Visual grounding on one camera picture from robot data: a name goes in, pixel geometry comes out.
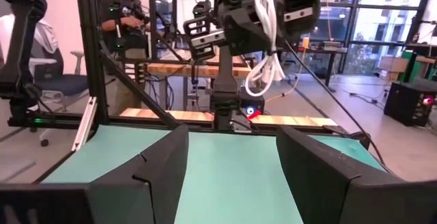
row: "tree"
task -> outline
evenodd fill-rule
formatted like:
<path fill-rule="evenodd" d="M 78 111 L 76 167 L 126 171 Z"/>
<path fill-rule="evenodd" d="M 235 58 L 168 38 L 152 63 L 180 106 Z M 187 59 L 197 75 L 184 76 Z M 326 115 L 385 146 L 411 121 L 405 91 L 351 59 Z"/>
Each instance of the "tree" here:
<path fill-rule="evenodd" d="M 363 33 L 358 33 L 355 40 L 364 41 Z M 346 57 L 347 64 L 344 72 L 349 74 L 373 74 L 376 61 L 371 58 L 371 52 L 374 47 L 366 44 L 352 45 Z"/>

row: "teal mat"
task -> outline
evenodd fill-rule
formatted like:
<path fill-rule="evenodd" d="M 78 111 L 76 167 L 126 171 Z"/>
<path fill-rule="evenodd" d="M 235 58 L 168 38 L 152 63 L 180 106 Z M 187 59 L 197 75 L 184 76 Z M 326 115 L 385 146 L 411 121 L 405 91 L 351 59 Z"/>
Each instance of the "teal mat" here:
<path fill-rule="evenodd" d="M 94 138 L 44 183 L 91 182 L 169 131 L 100 126 Z M 283 175 L 274 137 L 190 132 L 177 224 L 302 223 Z M 360 143 L 317 140 L 382 169 Z"/>

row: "cardboard box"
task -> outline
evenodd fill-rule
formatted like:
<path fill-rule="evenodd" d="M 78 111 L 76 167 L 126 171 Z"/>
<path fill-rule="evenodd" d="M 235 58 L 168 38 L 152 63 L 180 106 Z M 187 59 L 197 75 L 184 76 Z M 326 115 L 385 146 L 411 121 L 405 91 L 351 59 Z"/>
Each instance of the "cardboard box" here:
<path fill-rule="evenodd" d="M 396 81 L 399 76 L 399 72 L 390 72 L 387 70 L 380 70 L 380 79 L 385 81 Z"/>
<path fill-rule="evenodd" d="M 408 65 L 408 59 L 402 57 L 382 57 L 378 64 L 378 69 L 388 72 L 402 73 L 405 72 Z"/>

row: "woman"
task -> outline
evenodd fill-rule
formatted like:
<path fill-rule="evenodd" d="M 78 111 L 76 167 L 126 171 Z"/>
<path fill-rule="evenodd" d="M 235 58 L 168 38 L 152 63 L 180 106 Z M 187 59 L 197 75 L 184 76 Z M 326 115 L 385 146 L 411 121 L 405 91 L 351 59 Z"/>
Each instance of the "woman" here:
<path fill-rule="evenodd" d="M 119 5 L 120 10 L 112 10 L 114 5 Z M 115 19 L 120 18 L 120 33 L 125 39 L 124 50 L 126 58 L 146 59 L 147 38 L 140 30 L 145 26 L 142 20 L 135 17 L 135 12 L 141 12 L 140 0 L 103 0 L 100 16 L 105 43 L 112 53 L 117 52 L 117 29 Z M 114 115 L 123 113 L 127 108 L 141 108 L 141 100 L 136 97 L 125 85 L 117 81 L 117 94 L 115 97 Z"/>

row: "white cable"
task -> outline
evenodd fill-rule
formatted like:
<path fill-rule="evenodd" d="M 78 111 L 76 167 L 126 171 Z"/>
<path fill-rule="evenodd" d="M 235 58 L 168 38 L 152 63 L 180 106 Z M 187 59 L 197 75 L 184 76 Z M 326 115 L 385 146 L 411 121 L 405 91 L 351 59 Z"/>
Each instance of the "white cable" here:
<path fill-rule="evenodd" d="M 246 91 L 250 96 L 258 97 L 262 96 L 272 85 L 273 81 L 280 81 L 285 78 L 285 74 L 282 71 L 281 63 L 279 63 L 278 55 L 276 52 L 276 34 L 277 34 L 277 17 L 276 9 L 274 8 L 273 0 L 254 0 L 255 11 L 258 15 L 259 21 L 262 24 L 264 33 L 268 36 L 271 42 L 271 51 L 274 53 L 271 56 L 266 56 L 259 62 L 249 73 L 246 78 Z M 255 94 L 249 89 L 249 82 L 253 82 L 262 78 L 262 81 L 266 84 L 265 88 Z"/>

